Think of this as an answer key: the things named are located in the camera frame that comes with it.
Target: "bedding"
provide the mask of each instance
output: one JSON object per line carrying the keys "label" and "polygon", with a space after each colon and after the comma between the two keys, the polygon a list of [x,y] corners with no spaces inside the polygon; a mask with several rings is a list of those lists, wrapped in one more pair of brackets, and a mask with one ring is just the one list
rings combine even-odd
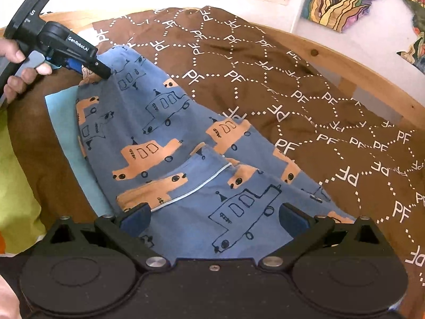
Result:
{"label": "bedding", "polygon": [[[367,111],[260,28],[220,9],[146,11],[93,27],[99,53],[126,44],[143,54],[196,103],[224,118],[248,120],[322,185],[342,211],[373,218],[409,275],[400,310],[407,318],[422,318],[422,132],[399,129]],[[44,102],[46,95],[79,81],[75,73],[59,69],[8,112],[14,153],[47,228],[64,214],[76,221],[96,216]]]}

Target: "car print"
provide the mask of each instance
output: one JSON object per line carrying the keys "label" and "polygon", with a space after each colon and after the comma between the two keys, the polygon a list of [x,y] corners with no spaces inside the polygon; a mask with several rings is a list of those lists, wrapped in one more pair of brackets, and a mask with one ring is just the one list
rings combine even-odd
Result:
{"label": "car print", "polygon": [[147,171],[161,163],[162,161],[171,162],[173,153],[181,146],[181,142],[172,139],[164,147],[155,140],[144,144],[128,145],[121,150],[121,154],[127,161],[128,166],[122,169],[114,170],[112,177],[116,181],[134,179],[141,175],[143,178],[148,176]]}
{"label": "car print", "polygon": [[108,111],[106,114],[101,115],[96,121],[86,124],[86,126],[81,129],[81,139],[82,142],[87,145],[88,150],[91,150],[91,142],[93,138],[106,138],[103,133],[103,125],[112,120],[113,114],[113,111]]}
{"label": "car print", "polygon": [[98,103],[99,103],[99,97],[98,96],[93,96],[93,97],[82,99],[82,100],[77,99],[77,102],[75,104],[75,108],[77,110],[77,118],[78,118],[78,125],[79,126],[81,126],[84,122],[86,122],[87,116],[96,113],[96,107],[92,107],[90,109],[90,113],[88,115],[86,115],[86,113],[84,112],[84,109],[91,107],[92,105],[98,104]]}
{"label": "car print", "polygon": [[155,90],[156,97],[146,106],[146,110],[152,115],[152,120],[143,127],[143,134],[149,134],[162,124],[171,125],[171,116],[180,110],[188,109],[189,97],[184,93],[178,96],[174,91],[159,93]]}
{"label": "car print", "polygon": [[241,238],[252,240],[254,235],[250,229],[264,215],[271,216],[275,209],[273,201],[282,193],[281,186],[269,185],[261,195],[256,195],[248,189],[226,199],[215,210],[209,219],[218,223],[226,231],[212,243],[216,253],[231,248]]}
{"label": "car print", "polygon": [[210,118],[214,123],[205,131],[215,142],[214,151],[224,154],[229,148],[236,151],[236,142],[243,136],[250,136],[251,124],[248,120],[242,120],[240,124],[227,118],[222,121]]}
{"label": "car print", "polygon": [[122,210],[129,210],[142,202],[147,202],[151,210],[171,200],[169,192],[187,183],[185,173],[177,173],[156,181],[149,181],[137,188],[126,190],[116,197]]}

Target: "cartoon car drawing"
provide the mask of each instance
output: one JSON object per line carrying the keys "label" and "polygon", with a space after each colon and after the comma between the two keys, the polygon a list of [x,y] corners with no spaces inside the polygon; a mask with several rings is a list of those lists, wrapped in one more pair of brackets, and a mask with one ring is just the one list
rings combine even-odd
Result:
{"label": "cartoon car drawing", "polygon": [[84,150],[84,146],[82,145],[81,137],[78,136],[77,138],[78,138],[78,144],[79,144],[80,149],[81,149],[81,154],[83,155],[84,158],[86,158],[87,154],[86,154],[86,150]]}
{"label": "cartoon car drawing", "polygon": [[145,61],[146,61],[146,58],[141,55],[137,58],[135,62],[142,66]]}
{"label": "cartoon car drawing", "polygon": [[249,128],[251,124],[248,120],[242,120],[237,124],[231,118],[222,121],[210,118],[214,123],[205,131],[216,143],[214,151],[219,154],[224,154],[229,148],[236,151],[236,142],[243,136],[250,136]]}
{"label": "cartoon car drawing", "polygon": [[146,110],[152,115],[153,119],[144,126],[143,134],[151,133],[162,124],[170,126],[170,117],[181,109],[188,109],[190,105],[190,99],[185,93],[179,97],[174,91],[165,93],[154,91],[156,97],[146,106]]}
{"label": "cartoon car drawing", "polygon": [[170,87],[176,87],[178,84],[171,78],[167,79],[165,82],[163,82],[163,85],[165,88],[169,89]]}
{"label": "cartoon car drawing", "polygon": [[147,171],[162,161],[171,162],[172,154],[181,146],[181,142],[172,139],[162,147],[155,140],[144,144],[128,145],[121,150],[121,154],[127,161],[128,166],[112,172],[117,181],[134,179],[137,175],[143,178],[148,176]]}
{"label": "cartoon car drawing", "polygon": [[283,171],[282,176],[280,179],[282,181],[285,181],[286,183],[291,183],[297,175],[300,173],[301,169],[298,167],[293,160],[291,160],[289,157],[284,155],[282,152],[279,151],[279,149],[275,148],[273,150],[273,156],[279,158],[282,161],[285,161],[288,163],[285,170]]}
{"label": "cartoon car drawing", "polygon": [[129,63],[130,63],[130,60],[129,60],[128,58],[126,58],[126,59],[125,59],[125,64],[124,64],[124,66],[122,67],[122,69],[120,69],[119,71],[117,71],[117,70],[115,69],[115,70],[113,70],[113,73],[114,73],[114,74],[117,74],[117,73],[122,72],[122,71],[125,69],[125,66],[127,66]]}
{"label": "cartoon car drawing", "polygon": [[156,181],[150,181],[137,188],[126,190],[116,197],[120,208],[128,210],[142,202],[147,202],[151,210],[171,200],[169,192],[187,183],[185,173],[177,173]]}
{"label": "cartoon car drawing", "polygon": [[138,69],[135,69],[133,74],[128,72],[125,75],[124,79],[118,80],[118,86],[120,87],[120,90],[124,91],[131,87],[138,90],[139,87],[137,86],[137,80],[141,78],[142,76],[144,76],[145,74],[146,72],[139,71]]}
{"label": "cartoon car drawing", "polygon": [[[226,229],[212,243],[214,251],[216,253],[224,252],[244,236],[248,240],[252,240],[254,235],[249,230],[263,215],[269,217],[275,212],[271,204],[280,193],[282,193],[281,186],[271,184],[260,196],[244,188],[242,192],[226,199],[217,210],[208,216],[209,219]],[[258,215],[258,206],[261,206],[260,215]]]}
{"label": "cartoon car drawing", "polygon": [[93,138],[106,138],[103,133],[103,125],[112,120],[113,114],[113,111],[108,111],[106,114],[101,115],[95,122],[91,122],[81,129],[82,142],[86,143],[89,150],[91,150],[90,145]]}
{"label": "cartoon car drawing", "polygon": [[87,116],[96,113],[96,107],[92,107],[92,109],[90,109],[90,113],[86,116],[84,113],[84,109],[98,103],[99,103],[98,96],[82,99],[81,101],[79,99],[77,100],[75,104],[75,108],[77,110],[78,125],[81,126],[84,122],[86,122]]}
{"label": "cartoon car drawing", "polygon": [[327,214],[328,217],[331,217],[335,223],[347,223],[347,224],[352,224],[354,223],[354,221],[351,218],[348,217],[342,217],[340,215],[338,215],[335,211],[331,211]]}
{"label": "cartoon car drawing", "polygon": [[311,198],[311,199],[313,199],[313,200],[315,200],[315,201],[317,201],[317,202],[319,202],[319,203],[323,203],[323,200],[325,200],[326,202],[330,202],[330,201],[331,201],[331,198],[328,196],[328,194],[325,192],[325,190],[323,189],[323,187],[322,187],[322,186],[318,187],[318,188],[314,191],[314,193],[311,193],[311,192],[309,192],[309,191],[305,190],[304,188],[301,188],[301,190],[302,190],[303,192],[308,193],[308,194],[310,195],[310,198]]}
{"label": "cartoon car drawing", "polygon": [[250,165],[237,165],[235,174],[229,179],[229,181],[227,181],[227,184],[231,189],[237,189],[243,182],[248,181],[256,170],[258,169],[251,167]]}

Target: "blue fabric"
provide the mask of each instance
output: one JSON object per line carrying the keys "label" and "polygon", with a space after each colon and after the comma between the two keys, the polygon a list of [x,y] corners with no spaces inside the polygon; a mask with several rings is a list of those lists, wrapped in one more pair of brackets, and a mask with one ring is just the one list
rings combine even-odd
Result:
{"label": "blue fabric", "polygon": [[80,86],[76,101],[87,160],[116,212],[149,203],[155,212],[144,235],[171,262],[258,261],[292,239],[279,223],[284,202],[311,216],[348,216],[304,172],[284,182],[290,160],[247,120],[195,103],[129,47],[99,60],[112,76]]}
{"label": "blue fabric", "polygon": [[78,145],[78,124],[75,117],[76,99],[77,86],[46,96],[50,120],[69,165],[94,212],[98,216],[112,214],[112,207],[97,184]]}

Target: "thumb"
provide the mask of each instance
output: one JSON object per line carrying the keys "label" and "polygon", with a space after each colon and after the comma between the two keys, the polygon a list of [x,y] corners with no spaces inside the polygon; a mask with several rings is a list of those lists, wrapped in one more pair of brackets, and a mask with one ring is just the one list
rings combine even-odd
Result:
{"label": "thumb", "polygon": [[0,38],[0,56],[5,56],[13,63],[21,63],[25,60],[25,55],[19,50],[17,42],[5,38]]}

